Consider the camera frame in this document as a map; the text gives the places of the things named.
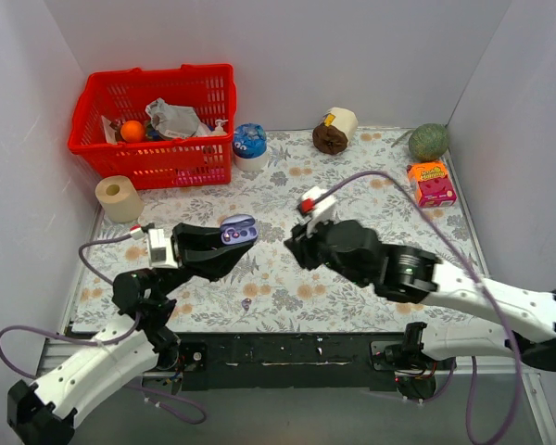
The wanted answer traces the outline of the purple ear clip earbud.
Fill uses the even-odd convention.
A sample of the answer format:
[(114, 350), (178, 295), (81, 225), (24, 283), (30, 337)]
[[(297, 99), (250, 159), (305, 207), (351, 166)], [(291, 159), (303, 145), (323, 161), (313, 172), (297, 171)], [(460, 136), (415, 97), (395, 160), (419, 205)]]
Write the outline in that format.
[(243, 243), (255, 238), (256, 237), (248, 230), (235, 231), (230, 229), (222, 234), (222, 241), (226, 245)]

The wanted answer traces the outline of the lavender earbud charging case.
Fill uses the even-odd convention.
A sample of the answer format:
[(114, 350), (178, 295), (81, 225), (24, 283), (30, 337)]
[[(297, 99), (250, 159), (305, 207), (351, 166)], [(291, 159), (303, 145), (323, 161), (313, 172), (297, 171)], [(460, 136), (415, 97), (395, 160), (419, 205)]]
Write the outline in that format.
[(236, 214), (231, 217), (226, 218), (220, 226), (221, 230), (221, 241), (222, 241), (222, 234), (227, 231), (233, 229), (235, 231), (241, 230), (248, 230), (254, 235), (256, 238), (250, 241), (255, 241), (258, 239), (259, 236), (259, 229), (257, 227), (256, 220), (253, 216), (248, 214)]

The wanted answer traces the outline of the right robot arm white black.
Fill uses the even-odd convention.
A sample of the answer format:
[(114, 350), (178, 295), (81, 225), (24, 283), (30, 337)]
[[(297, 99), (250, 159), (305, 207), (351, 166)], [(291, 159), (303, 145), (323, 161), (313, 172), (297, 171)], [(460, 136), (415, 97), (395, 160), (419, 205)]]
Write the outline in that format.
[(382, 363), (418, 369), (461, 356), (517, 357), (556, 373), (556, 289), (536, 292), (490, 279), (476, 283), (432, 252), (382, 243), (356, 221), (321, 222), (312, 235), (298, 224), (284, 244), (303, 269), (325, 266), (359, 287), (373, 286), (389, 301), (471, 316), (463, 327), (408, 324), (398, 344), (377, 353)]

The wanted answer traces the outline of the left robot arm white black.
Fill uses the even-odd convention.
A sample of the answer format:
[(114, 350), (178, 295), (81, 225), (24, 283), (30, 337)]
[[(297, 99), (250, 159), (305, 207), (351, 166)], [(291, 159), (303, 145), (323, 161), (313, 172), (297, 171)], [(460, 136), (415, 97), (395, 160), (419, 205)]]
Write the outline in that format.
[(237, 214), (217, 228), (177, 224), (171, 235), (153, 224), (126, 235), (145, 239), (149, 265), (112, 281), (117, 315), (56, 369), (27, 377), (7, 393), (7, 423), (25, 444), (68, 444), (100, 403), (142, 373), (170, 370), (181, 340), (167, 327), (170, 294), (194, 277), (217, 281), (232, 271), (259, 236), (255, 219)]

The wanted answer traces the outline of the floral table mat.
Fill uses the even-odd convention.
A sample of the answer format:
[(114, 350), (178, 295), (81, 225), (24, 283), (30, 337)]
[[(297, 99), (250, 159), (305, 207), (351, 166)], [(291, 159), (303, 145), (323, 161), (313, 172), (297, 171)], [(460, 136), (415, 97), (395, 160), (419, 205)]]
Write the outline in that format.
[(390, 302), (336, 273), (301, 269), (284, 247), (297, 223), (297, 199), (313, 186), (333, 189), (338, 220), (354, 219), (386, 243), (434, 252), (458, 250), (474, 268), (479, 247), (461, 204), (418, 213), (406, 199), (411, 163), (400, 131), (363, 128), (342, 154), (329, 156), (308, 131), (268, 133), (269, 159), (259, 172), (234, 170), (228, 184), (148, 190), (140, 223), (170, 231), (178, 223), (216, 227), (235, 214), (253, 216), (256, 245), (215, 283), (194, 278), (173, 294), (169, 327), (178, 332), (392, 332), (412, 322), (467, 325), (457, 311)]

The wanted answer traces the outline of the beige paper roll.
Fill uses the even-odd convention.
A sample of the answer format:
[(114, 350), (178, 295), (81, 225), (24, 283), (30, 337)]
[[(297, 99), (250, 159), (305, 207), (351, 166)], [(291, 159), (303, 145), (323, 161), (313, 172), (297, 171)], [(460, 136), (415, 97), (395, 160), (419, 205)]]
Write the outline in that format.
[(106, 216), (114, 223), (135, 221), (144, 210), (144, 202), (126, 176), (104, 178), (97, 184), (95, 196)]

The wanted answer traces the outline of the orange pink sponge box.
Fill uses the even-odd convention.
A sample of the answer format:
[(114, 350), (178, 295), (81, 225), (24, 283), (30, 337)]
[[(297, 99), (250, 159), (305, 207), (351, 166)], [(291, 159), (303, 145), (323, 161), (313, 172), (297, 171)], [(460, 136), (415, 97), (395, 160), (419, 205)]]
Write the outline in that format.
[(456, 202), (455, 188), (442, 161), (411, 164), (407, 176), (419, 207), (449, 207)]

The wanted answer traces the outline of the white pump bottle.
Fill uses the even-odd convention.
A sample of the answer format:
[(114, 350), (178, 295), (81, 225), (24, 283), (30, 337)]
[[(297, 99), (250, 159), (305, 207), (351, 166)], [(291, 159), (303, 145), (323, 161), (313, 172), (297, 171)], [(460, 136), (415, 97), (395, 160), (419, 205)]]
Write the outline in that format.
[(210, 136), (225, 136), (228, 133), (225, 131), (224, 126), (228, 123), (227, 120), (215, 120), (215, 127), (210, 132)]

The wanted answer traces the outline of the crumpled grey plastic bag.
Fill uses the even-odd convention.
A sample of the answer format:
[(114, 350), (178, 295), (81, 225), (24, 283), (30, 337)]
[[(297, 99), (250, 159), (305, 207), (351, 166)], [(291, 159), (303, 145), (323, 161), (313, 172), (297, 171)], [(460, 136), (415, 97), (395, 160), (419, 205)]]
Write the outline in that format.
[(190, 137), (210, 136), (210, 128), (198, 118), (192, 107), (168, 104), (158, 98), (145, 107), (153, 129), (163, 139), (187, 139)]

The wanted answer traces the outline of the blue white wipes tub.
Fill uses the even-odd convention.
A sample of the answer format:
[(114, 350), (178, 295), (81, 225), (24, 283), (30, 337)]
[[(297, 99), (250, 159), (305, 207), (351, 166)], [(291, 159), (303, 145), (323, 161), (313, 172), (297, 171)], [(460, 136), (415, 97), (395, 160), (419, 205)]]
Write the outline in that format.
[(263, 127), (245, 123), (234, 130), (233, 157), (243, 172), (259, 172), (268, 162), (267, 136)]

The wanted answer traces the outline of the orange fruit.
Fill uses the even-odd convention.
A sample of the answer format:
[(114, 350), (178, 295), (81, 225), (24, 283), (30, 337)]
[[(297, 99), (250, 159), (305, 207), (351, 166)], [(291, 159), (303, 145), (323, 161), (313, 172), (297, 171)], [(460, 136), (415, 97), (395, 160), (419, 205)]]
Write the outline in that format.
[(120, 136), (126, 143), (141, 143), (145, 140), (145, 126), (140, 121), (126, 121), (120, 127)]

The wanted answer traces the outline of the brown cream towel roll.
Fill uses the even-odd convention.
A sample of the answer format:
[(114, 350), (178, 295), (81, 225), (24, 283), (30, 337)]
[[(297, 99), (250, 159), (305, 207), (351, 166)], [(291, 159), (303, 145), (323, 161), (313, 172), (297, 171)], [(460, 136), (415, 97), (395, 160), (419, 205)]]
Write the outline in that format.
[(357, 128), (358, 119), (353, 111), (332, 107), (313, 129), (313, 145), (324, 154), (338, 155), (348, 148)]

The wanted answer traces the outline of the green textured melon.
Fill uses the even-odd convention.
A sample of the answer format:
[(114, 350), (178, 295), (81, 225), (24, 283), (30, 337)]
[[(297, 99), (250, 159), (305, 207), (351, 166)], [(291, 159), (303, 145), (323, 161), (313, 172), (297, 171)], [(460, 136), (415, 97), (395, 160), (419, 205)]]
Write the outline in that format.
[(411, 156), (420, 162), (440, 159), (450, 146), (449, 130), (439, 123), (422, 124), (416, 129), (408, 130), (394, 141), (392, 146), (407, 141)]

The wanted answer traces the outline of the red plastic shopping basket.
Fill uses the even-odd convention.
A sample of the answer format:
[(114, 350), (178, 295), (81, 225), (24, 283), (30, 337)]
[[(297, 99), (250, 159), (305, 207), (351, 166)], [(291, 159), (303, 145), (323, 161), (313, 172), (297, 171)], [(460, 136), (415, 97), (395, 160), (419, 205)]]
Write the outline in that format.
[[(146, 106), (158, 98), (194, 108), (207, 125), (224, 120), (224, 135), (139, 144), (107, 142), (104, 120), (145, 122)], [(138, 190), (228, 184), (236, 108), (230, 64), (95, 72), (74, 109), (68, 147), (102, 177), (126, 176)]]

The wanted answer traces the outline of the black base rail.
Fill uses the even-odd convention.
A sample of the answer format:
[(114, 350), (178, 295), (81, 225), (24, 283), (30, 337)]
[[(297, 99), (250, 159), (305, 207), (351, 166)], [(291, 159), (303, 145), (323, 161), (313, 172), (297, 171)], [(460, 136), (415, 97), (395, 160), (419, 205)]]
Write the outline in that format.
[(451, 359), (419, 362), (402, 369), (380, 362), (377, 353), (398, 344), (403, 336), (404, 333), (182, 334), (177, 336), (181, 340), (180, 360), (170, 369), (153, 368), (146, 372), (169, 373), (180, 381), (184, 391), (243, 388), (381, 391), (394, 388), (396, 373), (415, 372), (426, 385), (424, 395), (431, 396), (435, 382), (428, 372), (435, 368), (451, 369)]

